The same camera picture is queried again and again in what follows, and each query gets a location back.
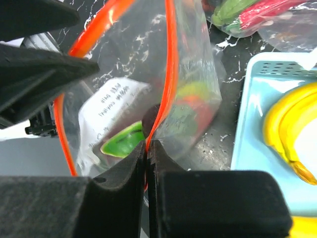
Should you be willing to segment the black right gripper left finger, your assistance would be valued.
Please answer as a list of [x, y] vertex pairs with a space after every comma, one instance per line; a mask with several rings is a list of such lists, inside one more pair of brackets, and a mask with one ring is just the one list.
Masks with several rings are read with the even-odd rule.
[[0, 178], [3, 238], [137, 238], [145, 142], [95, 178]]

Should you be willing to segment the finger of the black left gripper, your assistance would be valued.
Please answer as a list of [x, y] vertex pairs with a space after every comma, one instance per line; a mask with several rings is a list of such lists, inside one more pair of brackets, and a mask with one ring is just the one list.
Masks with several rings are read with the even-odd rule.
[[98, 64], [86, 59], [1, 45], [0, 122], [30, 119], [68, 87], [98, 71]]
[[58, 0], [2, 0], [0, 40], [18, 38], [70, 27], [80, 22], [77, 10]]

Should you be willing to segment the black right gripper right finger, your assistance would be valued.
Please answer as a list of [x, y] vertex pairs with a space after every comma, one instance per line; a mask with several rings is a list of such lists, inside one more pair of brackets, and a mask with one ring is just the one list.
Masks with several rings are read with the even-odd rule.
[[160, 141], [148, 151], [152, 238], [285, 238], [293, 221], [263, 171], [186, 171]]

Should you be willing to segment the green leaf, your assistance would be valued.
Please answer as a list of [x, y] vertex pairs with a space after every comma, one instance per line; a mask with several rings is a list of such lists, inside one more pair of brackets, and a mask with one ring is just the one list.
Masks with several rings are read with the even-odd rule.
[[211, 22], [217, 27], [229, 24], [244, 9], [252, 6], [256, 2], [257, 0], [226, 0], [215, 8], [211, 16]]
[[125, 158], [143, 140], [145, 136], [142, 122], [137, 121], [108, 139], [100, 147], [100, 151], [107, 156]]

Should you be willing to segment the dark purple mangosteen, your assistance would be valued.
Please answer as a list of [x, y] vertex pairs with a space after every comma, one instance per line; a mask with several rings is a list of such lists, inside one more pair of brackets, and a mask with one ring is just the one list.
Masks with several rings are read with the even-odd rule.
[[148, 138], [159, 112], [160, 104], [150, 107], [142, 118], [142, 132]]

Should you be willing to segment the yellow mango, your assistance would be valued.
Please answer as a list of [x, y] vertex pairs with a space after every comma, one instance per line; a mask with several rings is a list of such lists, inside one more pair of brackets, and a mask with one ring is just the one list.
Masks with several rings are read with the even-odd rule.
[[317, 238], [317, 218], [293, 216], [292, 221], [289, 238]]

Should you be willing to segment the yellow banana bunch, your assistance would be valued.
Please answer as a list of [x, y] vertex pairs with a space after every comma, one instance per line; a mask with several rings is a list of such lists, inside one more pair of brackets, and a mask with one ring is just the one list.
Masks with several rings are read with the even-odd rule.
[[317, 118], [317, 84], [294, 88], [267, 112], [263, 123], [264, 143], [271, 147], [304, 182], [316, 185], [316, 177], [300, 161], [295, 141], [306, 125]]

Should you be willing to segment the white dotted zip bag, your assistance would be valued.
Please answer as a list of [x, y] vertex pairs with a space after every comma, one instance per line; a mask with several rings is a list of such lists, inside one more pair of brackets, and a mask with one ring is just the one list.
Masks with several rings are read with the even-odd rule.
[[[202, 1], [209, 22], [215, 8], [224, 1]], [[246, 30], [239, 28], [238, 16], [229, 24], [215, 27], [236, 38], [249, 37], [258, 33], [265, 42], [281, 52], [309, 53], [317, 47], [317, 2], [315, 0], [308, 0]]]

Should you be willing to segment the red chili pepper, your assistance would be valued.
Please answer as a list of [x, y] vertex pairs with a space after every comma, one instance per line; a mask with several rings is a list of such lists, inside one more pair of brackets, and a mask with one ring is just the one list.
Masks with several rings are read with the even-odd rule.
[[267, 19], [283, 14], [288, 9], [306, 3], [307, 0], [260, 0], [243, 10], [238, 16], [238, 26], [250, 29]]

